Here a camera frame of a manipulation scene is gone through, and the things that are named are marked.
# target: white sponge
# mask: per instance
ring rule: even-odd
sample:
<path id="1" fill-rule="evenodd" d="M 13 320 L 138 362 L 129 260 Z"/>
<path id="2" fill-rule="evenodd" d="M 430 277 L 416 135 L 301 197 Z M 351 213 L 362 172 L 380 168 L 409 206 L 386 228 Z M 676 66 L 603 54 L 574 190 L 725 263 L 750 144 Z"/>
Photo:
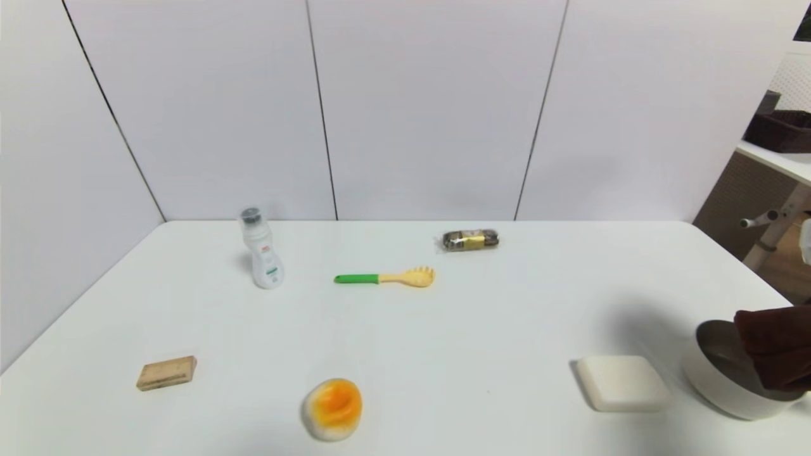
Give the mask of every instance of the white sponge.
<path id="1" fill-rule="evenodd" d="M 660 411 L 672 397 L 662 377 L 641 356 L 586 356 L 577 374 L 599 411 Z"/>

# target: floor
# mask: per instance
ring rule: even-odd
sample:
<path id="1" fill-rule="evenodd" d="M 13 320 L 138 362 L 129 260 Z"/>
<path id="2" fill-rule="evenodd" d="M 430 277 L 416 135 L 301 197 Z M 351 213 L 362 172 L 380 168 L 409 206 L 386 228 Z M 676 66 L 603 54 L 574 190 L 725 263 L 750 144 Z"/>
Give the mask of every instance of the floor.
<path id="1" fill-rule="evenodd" d="M 801 214 L 780 239 L 777 251 L 769 256 L 758 271 L 763 280 L 772 285 L 791 303 L 800 305 L 811 298 L 811 265 L 803 262 L 800 254 L 800 224 L 809 218 Z"/>

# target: metal bowl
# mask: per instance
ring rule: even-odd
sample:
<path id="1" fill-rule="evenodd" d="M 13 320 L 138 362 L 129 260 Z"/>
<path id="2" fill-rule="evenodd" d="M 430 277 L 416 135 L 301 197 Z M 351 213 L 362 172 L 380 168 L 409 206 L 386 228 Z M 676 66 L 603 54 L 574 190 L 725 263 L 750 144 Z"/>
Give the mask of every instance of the metal bowl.
<path id="1" fill-rule="evenodd" d="M 731 321 L 701 323 L 688 344 L 682 368 L 704 398 L 743 419 L 763 419 L 788 409 L 802 392 L 763 388 Z"/>

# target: green handle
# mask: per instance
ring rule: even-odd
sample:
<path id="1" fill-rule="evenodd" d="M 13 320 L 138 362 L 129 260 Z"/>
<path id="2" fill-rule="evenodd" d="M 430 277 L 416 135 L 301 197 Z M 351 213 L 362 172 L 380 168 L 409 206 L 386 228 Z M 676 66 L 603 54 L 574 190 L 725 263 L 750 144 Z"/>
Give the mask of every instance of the green handle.
<path id="1" fill-rule="evenodd" d="M 380 283 L 377 274 L 347 274 L 335 276 L 335 283 Z"/>

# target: white plastic bottle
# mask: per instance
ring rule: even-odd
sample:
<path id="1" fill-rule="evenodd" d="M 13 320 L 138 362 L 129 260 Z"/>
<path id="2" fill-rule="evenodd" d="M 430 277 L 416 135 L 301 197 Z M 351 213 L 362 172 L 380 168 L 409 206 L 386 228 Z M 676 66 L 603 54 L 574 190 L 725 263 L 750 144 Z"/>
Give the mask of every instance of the white plastic bottle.
<path id="1" fill-rule="evenodd" d="M 285 268 L 272 248 L 270 226 L 257 208 L 248 208 L 239 215 L 242 238 L 253 255 L 253 276 L 256 285 L 269 290 L 285 280 Z"/>

